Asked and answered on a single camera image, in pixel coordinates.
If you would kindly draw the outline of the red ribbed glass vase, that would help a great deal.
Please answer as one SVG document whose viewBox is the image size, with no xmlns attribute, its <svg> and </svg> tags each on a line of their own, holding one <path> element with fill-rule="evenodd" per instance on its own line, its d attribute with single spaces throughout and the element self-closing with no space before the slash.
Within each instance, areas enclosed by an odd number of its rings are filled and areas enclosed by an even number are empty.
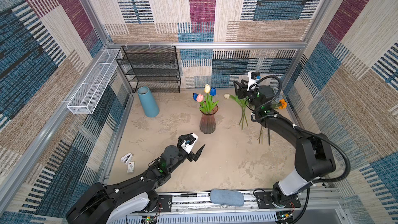
<svg viewBox="0 0 398 224">
<path fill-rule="evenodd" d="M 215 114 L 218 111 L 218 106 L 216 105 L 210 114 L 206 114 L 201 110 L 202 118 L 200 121 L 200 130 L 204 134 L 212 134 L 216 130 L 216 120 Z"/>
</svg>

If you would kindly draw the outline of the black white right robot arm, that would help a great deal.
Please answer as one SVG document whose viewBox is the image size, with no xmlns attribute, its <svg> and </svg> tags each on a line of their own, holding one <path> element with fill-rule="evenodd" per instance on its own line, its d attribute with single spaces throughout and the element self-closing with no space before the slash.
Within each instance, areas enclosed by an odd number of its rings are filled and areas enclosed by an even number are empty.
<svg viewBox="0 0 398 224">
<path fill-rule="evenodd" d="M 296 196 L 316 183 L 334 183 L 348 177 L 351 163 L 348 156 L 322 133 L 307 131 L 278 112 L 285 105 L 276 101 L 282 90 L 280 78 L 269 76 L 278 82 L 278 89 L 263 85 L 267 77 L 250 72 L 247 80 L 234 81 L 236 99 L 243 101 L 243 108 L 251 109 L 251 121 L 276 132 L 295 148 L 294 170 L 283 180 L 276 182 L 272 190 L 272 203 L 276 208 L 285 207 Z"/>
</svg>

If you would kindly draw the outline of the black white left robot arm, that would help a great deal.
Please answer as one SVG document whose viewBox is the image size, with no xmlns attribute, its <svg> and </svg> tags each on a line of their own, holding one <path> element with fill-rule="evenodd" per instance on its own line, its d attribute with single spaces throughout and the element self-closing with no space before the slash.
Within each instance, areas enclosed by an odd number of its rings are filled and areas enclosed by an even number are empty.
<svg viewBox="0 0 398 224">
<path fill-rule="evenodd" d="M 126 209 L 127 203 L 134 201 L 139 211 L 148 205 L 156 207 L 158 194 L 155 189 L 163 186 L 185 160 L 197 161 L 203 149 L 201 147 L 196 153 L 187 153 L 181 147 L 170 145 L 138 176 L 113 185 L 93 184 L 67 212 L 67 222 L 107 224 Z"/>
</svg>

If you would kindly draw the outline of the pink artificial tulip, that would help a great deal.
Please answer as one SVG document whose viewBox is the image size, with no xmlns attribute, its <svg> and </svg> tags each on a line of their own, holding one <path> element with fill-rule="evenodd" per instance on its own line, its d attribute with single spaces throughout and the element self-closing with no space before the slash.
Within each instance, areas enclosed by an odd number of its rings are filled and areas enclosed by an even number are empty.
<svg viewBox="0 0 398 224">
<path fill-rule="evenodd" d="M 200 111 L 203 112 L 204 114 L 208 114 L 208 105 L 206 103 L 206 97 L 202 94 L 198 94 L 197 96 L 197 102 L 200 103 Z"/>
</svg>

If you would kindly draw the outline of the yellow artificial tulip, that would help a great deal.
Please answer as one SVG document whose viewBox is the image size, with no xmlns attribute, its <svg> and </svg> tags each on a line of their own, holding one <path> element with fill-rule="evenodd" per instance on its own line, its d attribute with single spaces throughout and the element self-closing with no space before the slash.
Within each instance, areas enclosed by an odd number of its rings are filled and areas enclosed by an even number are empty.
<svg viewBox="0 0 398 224">
<path fill-rule="evenodd" d="M 210 103 L 210 98 L 209 98 L 210 97 L 210 95 L 209 95 L 210 90 L 211 90 L 211 86 L 209 84 L 206 84 L 205 88 L 204 88 L 204 92 L 206 93 L 206 96 L 205 96 L 206 106 L 205 106 L 205 108 L 206 108 L 206 113 L 207 114 L 210 114 L 210 112 L 211 112 L 211 110 L 210 110 L 211 103 Z"/>
</svg>

